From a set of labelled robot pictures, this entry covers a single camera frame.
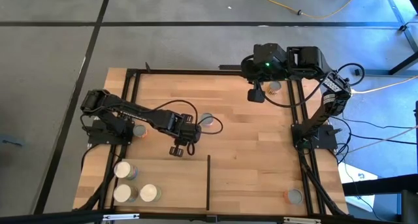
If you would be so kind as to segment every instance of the wooden tabletop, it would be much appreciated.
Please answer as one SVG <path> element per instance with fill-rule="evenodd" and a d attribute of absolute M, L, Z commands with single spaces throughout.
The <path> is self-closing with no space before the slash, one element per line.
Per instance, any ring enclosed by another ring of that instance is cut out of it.
<path fill-rule="evenodd" d="M 104 88 L 121 95 L 126 69 L 109 69 Z M 304 80 L 305 95 L 317 82 Z M 287 84 L 272 100 L 289 104 Z M 293 148 L 289 108 L 279 108 L 265 102 L 247 101 L 251 86 L 239 76 L 141 74 L 137 104 L 155 108 L 174 99 L 192 102 L 199 115 L 209 112 L 224 124 L 218 135 L 202 135 L 196 144 L 196 154 L 183 160 L 205 161 L 211 155 L 210 210 L 197 208 L 158 208 L 118 206 L 125 212 L 164 212 L 193 214 L 306 215 L 305 203 L 287 204 L 284 193 L 289 189 L 303 192 L 298 155 Z M 320 92 L 308 102 L 311 116 L 319 107 Z M 194 115 L 184 103 L 173 103 L 166 109 Z M 148 128 L 146 138 L 135 138 L 127 150 L 128 159 L 179 159 L 169 155 L 174 139 Z M 205 131 L 217 131 L 214 124 Z M 109 146 L 97 146 L 86 156 L 74 208 L 83 205 L 103 180 Z M 347 212 L 335 158 L 327 150 L 315 150 L 321 183 L 339 208 Z M 315 189 L 311 185 L 313 210 L 318 213 Z M 109 186 L 106 204 L 110 204 L 113 185 Z"/>

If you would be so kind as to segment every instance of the black metal frame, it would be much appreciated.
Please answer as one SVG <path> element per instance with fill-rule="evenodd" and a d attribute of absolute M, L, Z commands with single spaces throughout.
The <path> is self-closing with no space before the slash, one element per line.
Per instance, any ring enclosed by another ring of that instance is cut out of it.
<path fill-rule="evenodd" d="M 408 40 L 414 54 L 412 54 L 410 57 L 408 57 L 403 62 L 399 63 L 397 66 L 393 67 L 390 70 L 366 69 L 364 73 L 366 76 L 418 76 L 418 71 L 407 71 L 412 65 L 418 62 L 418 45 L 414 41 L 410 31 L 408 31 L 407 29 L 403 29 L 406 23 L 394 1 L 388 0 L 388 2 L 392 7 L 392 11 L 396 16 L 396 19 L 398 20 L 398 22 L 402 24 L 399 30 L 400 32 L 404 32 L 406 39 Z M 418 6 L 416 0 L 411 0 L 411 2 L 413 3 L 415 8 L 416 6 Z M 355 70 L 355 74 L 357 76 L 360 76 L 362 72 L 357 69 Z"/>
<path fill-rule="evenodd" d="M 136 102 L 136 98 L 137 98 L 137 93 L 138 93 L 138 88 L 139 88 L 139 81 L 140 81 L 140 75 L 141 74 L 193 74 L 193 75 L 228 75 L 228 76 L 240 76 L 241 72 L 237 70 L 239 66 L 229 66 L 229 70 L 226 70 L 225 66 L 220 66 L 220 69 L 223 70 L 218 70 L 218 71 L 206 71 L 206 70 L 170 70 L 170 69 L 156 69 L 156 70 L 151 70 L 149 68 L 149 66 L 147 65 L 146 69 L 127 69 L 127 74 L 125 77 L 125 82 L 123 85 L 123 91 L 122 91 L 122 98 L 126 99 L 127 97 L 127 93 L 128 93 L 128 87 L 129 87 L 129 83 L 132 79 L 132 77 L 135 77 L 135 83 L 134 83 L 134 88 L 133 88 L 133 92 L 132 92 L 132 97 L 131 97 L 131 102 L 135 103 Z M 304 93 L 303 93 L 303 87 L 302 87 L 302 82 L 301 81 L 296 81 L 297 84 L 297 90 L 298 90 L 298 97 L 299 99 L 304 99 Z M 291 104 L 295 104 L 295 91 L 293 88 L 293 82 L 288 81 L 287 82 L 287 86 L 289 89 L 289 100 Z M 302 109 L 302 118 L 305 120 L 308 118 L 308 111 L 306 108 L 306 104 L 303 103 L 301 105 L 301 109 Z M 296 107 L 292 107 L 291 108 L 291 112 L 292 112 L 292 118 L 293 118 L 293 123 L 299 123 L 299 119 L 298 119 L 298 114 L 297 114 L 297 108 Z M 122 149 L 121 149 L 121 153 L 119 155 L 120 158 L 124 158 L 126 156 L 126 150 L 127 150 L 127 145 L 125 145 L 123 147 L 122 145 Z M 113 159 L 114 157 L 112 157 L 111 155 L 114 155 L 115 152 L 109 152 L 109 159 L 107 161 L 107 169 L 106 169 L 106 173 L 105 174 L 109 174 L 111 173 L 111 168 L 112 166 L 109 166 L 113 163 Z M 301 155 L 300 153 L 298 153 L 299 159 L 304 156 Z M 312 170 L 313 173 L 315 174 L 315 176 L 318 177 L 319 179 L 319 171 L 317 168 L 317 162 L 316 162 L 316 157 L 315 157 L 315 152 L 313 151 L 310 154 L 310 160 L 311 160 L 311 166 L 312 166 Z M 308 177 L 306 175 L 306 173 L 304 172 L 304 170 L 302 169 L 302 163 L 300 163 L 300 167 L 301 167 L 301 173 L 302 173 L 302 184 L 303 184 L 303 189 L 304 189 L 304 195 L 305 195 L 305 201 L 306 201 L 306 209 L 307 209 L 307 216 L 300 216 L 300 217 L 292 217 L 292 216 L 276 216 L 276 215 L 270 215 L 270 216 L 265 216 L 265 215 L 217 215 L 217 214 L 165 214 L 165 213 L 136 213 L 133 212 L 135 215 L 139 216 L 140 219 L 181 219 L 181 220 L 190 220 L 190 221 L 205 221 L 208 223 L 216 223 L 218 221 L 269 221 L 269 222 L 276 222 L 276 223 L 284 223 L 285 221 L 289 221 L 291 218 L 306 218 L 306 219 L 320 219 L 322 221 L 322 223 L 332 223 L 332 224 L 337 224 L 337 223 L 369 223 L 369 224 L 380 224 L 380 223 L 389 223 L 389 222 L 381 222 L 381 221 L 374 221 L 374 220 L 367 220 L 367 219 L 356 219 L 354 217 L 351 216 L 330 216 L 326 214 L 326 210 L 325 210 L 325 203 L 323 202 L 323 200 L 321 199 L 321 197 L 319 195 L 317 195 L 318 197 L 318 204 L 319 204 L 319 214 L 315 214 L 313 211 L 313 206 L 312 206 L 312 198 L 311 198 L 311 193 L 310 193 L 310 186 L 309 186 L 309 180 Z M 207 172 L 207 179 L 208 179 L 208 183 L 206 184 L 206 195 L 207 195 L 207 199 L 206 199 L 206 210 L 209 210 L 210 207 L 210 155 L 208 155 L 208 172 Z M 106 199 L 106 192 L 101 194 L 101 199 L 100 200 L 105 200 Z M 60 217 L 64 217 L 64 218 L 72 218 L 72 220 L 77 220 L 79 221 L 79 223 L 83 223 L 80 220 L 84 220 L 82 219 L 82 215 L 84 213 L 86 213 L 86 215 L 88 215 L 88 220 L 92 221 L 92 218 L 100 218 L 99 215 L 112 215 L 112 214 L 132 214 L 132 212 L 117 212 L 114 208 L 114 199 L 112 197 L 112 201 L 111 201 L 111 205 L 110 205 L 110 209 L 104 209 L 103 205 L 99 205 L 99 209 L 98 210 L 93 210 L 93 211 L 81 211 L 81 213 L 79 213 L 79 211 L 73 211 L 73 212 L 64 212 L 64 213 L 57 213 L 57 214 L 46 214 L 45 216 L 18 216 L 18 217 L 6 217 L 3 220 L 0 221 L 10 221 L 11 223 L 15 223 L 16 220 L 24 220 L 27 221 L 29 220 L 40 220 L 40 223 L 55 223 L 58 222 L 58 218 Z"/>
<path fill-rule="evenodd" d="M 394 13 L 396 17 L 398 18 L 398 22 L 104 22 L 103 18 L 106 12 L 106 8 L 108 5 L 109 0 L 103 0 L 98 17 L 95 22 L 65 22 L 65 21 L 58 21 L 58 22 L 27 22 L 27 21 L 3 21 L 0 22 L 0 27 L 93 27 L 93 32 L 91 34 L 91 38 L 89 40 L 89 44 L 86 50 L 85 54 L 85 60 L 83 62 L 83 65 L 80 69 L 80 74 L 76 80 L 75 87 L 73 90 L 73 93 L 70 98 L 69 105 L 67 106 L 66 113 L 64 120 L 61 124 L 59 134 L 57 135 L 56 141 L 54 143 L 54 147 L 52 149 L 52 156 L 49 161 L 48 170 L 46 172 L 46 175 L 43 179 L 43 182 L 41 183 L 40 187 L 40 193 L 37 197 L 37 201 L 33 208 L 34 214 L 41 214 L 44 211 L 44 207 L 46 205 L 46 201 L 49 196 L 50 189 L 52 187 L 52 183 L 54 181 L 54 177 L 59 165 L 59 160 L 61 159 L 61 155 L 63 153 L 63 147 L 65 145 L 65 141 L 68 136 L 69 127 L 71 125 L 74 111 L 76 110 L 76 104 L 78 102 L 78 98 L 80 96 L 80 92 L 86 77 L 86 73 L 89 67 L 89 63 L 91 61 L 91 57 L 93 55 L 94 47 L 97 41 L 97 38 L 99 36 L 100 28 L 101 27 L 129 27 L 129 26 L 135 26 L 135 27 L 146 27 L 146 26 L 163 26 L 163 27 L 176 27 L 176 26 L 225 26 L 225 27 L 249 27 L 249 26 L 270 26 L 270 27 L 378 27 L 378 28 L 398 28 L 400 25 L 404 24 L 402 17 L 397 11 L 396 5 L 393 3 L 392 0 L 389 0 L 392 7 L 394 7 Z M 405 35 L 408 39 L 408 41 L 411 44 L 411 47 L 414 49 L 414 52 L 418 50 L 417 45 L 411 38 L 410 33 L 405 32 Z M 399 67 L 399 69 L 405 69 L 404 64 Z M 153 70 L 152 71 L 155 74 L 178 74 L 178 71 L 175 70 Z M 181 71 L 182 74 L 222 74 L 222 75 L 234 75 L 236 72 L 234 71 Z M 132 101 L 135 101 L 136 95 L 133 95 Z M 121 153 L 126 153 L 126 147 L 123 147 L 121 149 Z M 235 216 L 222 216 L 222 220 L 231 220 L 231 217 Z M 237 220 L 248 220 L 247 217 L 251 216 L 238 216 Z M 269 220 L 278 221 L 276 217 L 274 219 L 269 219 L 268 217 L 255 217 L 254 220 Z"/>

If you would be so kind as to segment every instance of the gray floor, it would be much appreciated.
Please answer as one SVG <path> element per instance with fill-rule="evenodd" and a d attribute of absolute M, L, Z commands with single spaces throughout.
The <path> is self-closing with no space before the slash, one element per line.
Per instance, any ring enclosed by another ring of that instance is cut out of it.
<path fill-rule="evenodd" d="M 94 21 L 102 0 L 0 0 L 0 20 Z M 280 0 L 310 14 L 326 14 L 347 0 Z M 413 17 L 411 5 L 395 0 L 402 15 Z M 311 21 L 265 0 L 110 0 L 105 21 Z M 328 22 L 395 22 L 387 0 L 354 0 Z M 56 139 L 82 64 L 91 28 L 1 28 L 0 132 L 25 141 L 22 148 L 0 147 L 0 216 L 28 214 Z M 325 27 L 104 27 L 88 69 L 87 90 L 103 86 L 107 68 L 216 69 L 237 64 L 255 43 L 281 46 L 315 45 L 329 65 L 358 62 L 366 68 L 390 69 L 413 52 L 395 29 Z M 355 79 L 352 70 L 344 75 Z M 366 78 L 358 91 L 404 78 Z M 380 125 L 415 125 L 413 108 L 418 81 L 367 95 L 354 95 L 346 117 Z M 47 212 L 71 209 L 86 149 L 76 111 L 54 181 Z M 346 128 L 338 140 L 346 137 Z M 378 130 L 351 123 L 353 132 L 389 136 L 399 130 Z M 415 141 L 414 133 L 400 140 Z M 351 148 L 367 144 L 351 141 Z M 417 172 L 416 148 L 380 144 L 355 152 L 347 162 L 383 177 Z"/>

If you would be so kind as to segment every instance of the tin can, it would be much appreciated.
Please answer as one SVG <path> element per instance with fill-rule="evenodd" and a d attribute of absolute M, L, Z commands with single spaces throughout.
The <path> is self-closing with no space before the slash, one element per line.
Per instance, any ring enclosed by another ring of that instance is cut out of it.
<path fill-rule="evenodd" d="M 285 200 L 288 204 L 302 204 L 303 194 L 298 189 L 285 191 Z"/>
<path fill-rule="evenodd" d="M 139 195 L 145 202 L 157 202 L 161 198 L 161 189 L 156 185 L 146 184 Z"/>
<path fill-rule="evenodd" d="M 139 138 L 144 138 L 147 135 L 147 130 L 144 125 L 136 125 L 133 127 L 133 134 Z"/>
<path fill-rule="evenodd" d="M 281 84 L 278 81 L 270 82 L 267 88 L 267 93 L 270 95 L 276 95 L 281 89 Z"/>
<path fill-rule="evenodd" d="M 113 191 L 113 197 L 118 202 L 134 202 L 138 197 L 138 188 L 121 184 Z"/>
<path fill-rule="evenodd" d="M 132 180 L 138 175 L 138 169 L 136 166 L 131 165 L 128 162 L 122 161 L 116 164 L 114 173 L 118 178 L 125 178 Z"/>
<path fill-rule="evenodd" d="M 203 126 L 211 126 L 214 123 L 214 119 L 212 117 L 213 115 L 211 113 L 203 113 L 201 116 L 201 125 Z"/>

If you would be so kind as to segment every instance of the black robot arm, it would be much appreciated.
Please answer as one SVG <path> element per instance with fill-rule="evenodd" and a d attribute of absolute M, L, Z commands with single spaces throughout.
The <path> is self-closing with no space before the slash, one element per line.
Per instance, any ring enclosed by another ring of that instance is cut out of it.
<path fill-rule="evenodd" d="M 191 115 L 178 114 L 171 110 L 152 110 L 125 101 L 104 89 L 88 91 L 80 108 L 84 115 L 100 118 L 106 130 L 116 137 L 131 135 L 132 128 L 126 118 L 117 117 L 114 113 L 147 122 L 159 132 L 174 138 L 175 147 L 171 148 L 170 154 L 179 157 L 183 154 L 179 146 L 197 143 L 201 137 L 201 127 L 192 123 Z M 95 129 L 86 127 L 85 130 L 89 133 Z"/>
<path fill-rule="evenodd" d="M 254 88 L 248 91 L 248 100 L 258 103 L 267 99 L 281 107 L 296 107 L 306 102 L 313 94 L 295 105 L 282 105 L 271 101 L 261 89 L 261 83 L 282 80 L 315 79 L 327 90 L 323 93 L 321 106 L 310 118 L 301 124 L 292 125 L 293 146 L 299 153 L 302 169 L 311 179 L 319 195 L 334 215 L 345 215 L 328 196 L 319 180 L 309 167 L 303 149 L 336 148 L 335 130 L 331 125 L 323 125 L 330 116 L 337 116 L 344 110 L 351 97 L 348 79 L 332 70 L 318 47 L 288 47 L 285 52 L 278 44 L 256 44 L 254 54 L 241 62 L 242 76 L 247 78 Z"/>
<path fill-rule="evenodd" d="M 253 51 L 253 55 L 241 62 L 242 76 L 254 85 L 254 88 L 248 91 L 249 101 L 264 102 L 266 95 L 261 89 L 261 83 L 269 81 L 314 79 L 319 82 L 317 88 L 324 86 L 327 89 L 323 93 L 317 112 L 310 119 L 297 125 L 300 139 L 317 138 L 318 128 L 330 116 L 342 113 L 351 97 L 350 85 L 348 80 L 343 79 L 337 71 L 328 66 L 318 47 L 288 47 L 287 51 L 284 51 L 278 44 L 256 44 Z"/>

